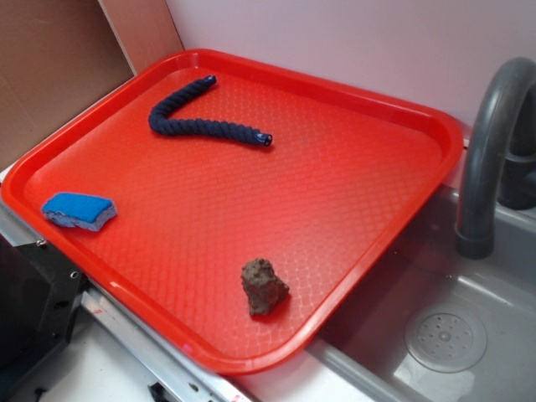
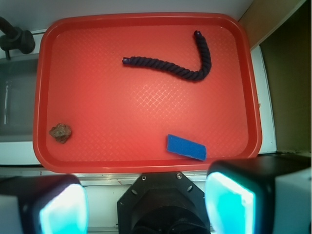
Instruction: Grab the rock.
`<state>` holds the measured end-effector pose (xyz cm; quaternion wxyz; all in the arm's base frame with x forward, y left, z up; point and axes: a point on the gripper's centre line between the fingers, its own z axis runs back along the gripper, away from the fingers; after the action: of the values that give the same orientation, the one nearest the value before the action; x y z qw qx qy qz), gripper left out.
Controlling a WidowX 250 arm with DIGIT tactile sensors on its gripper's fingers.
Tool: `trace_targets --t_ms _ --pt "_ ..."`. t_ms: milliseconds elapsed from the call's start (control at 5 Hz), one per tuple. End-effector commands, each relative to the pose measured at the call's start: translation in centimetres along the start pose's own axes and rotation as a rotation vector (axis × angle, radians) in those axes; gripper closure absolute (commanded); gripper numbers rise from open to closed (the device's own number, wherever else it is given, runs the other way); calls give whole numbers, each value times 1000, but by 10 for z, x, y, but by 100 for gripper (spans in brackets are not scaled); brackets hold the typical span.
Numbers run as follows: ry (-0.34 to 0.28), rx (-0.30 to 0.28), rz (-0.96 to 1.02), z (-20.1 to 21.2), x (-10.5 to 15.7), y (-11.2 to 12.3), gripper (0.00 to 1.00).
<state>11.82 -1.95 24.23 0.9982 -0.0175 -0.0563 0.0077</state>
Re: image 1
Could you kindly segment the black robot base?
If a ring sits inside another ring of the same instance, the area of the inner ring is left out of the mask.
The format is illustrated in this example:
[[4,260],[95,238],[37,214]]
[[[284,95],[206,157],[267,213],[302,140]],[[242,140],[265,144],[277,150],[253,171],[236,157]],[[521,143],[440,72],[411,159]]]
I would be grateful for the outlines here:
[[70,342],[86,277],[54,245],[1,239],[1,367]]

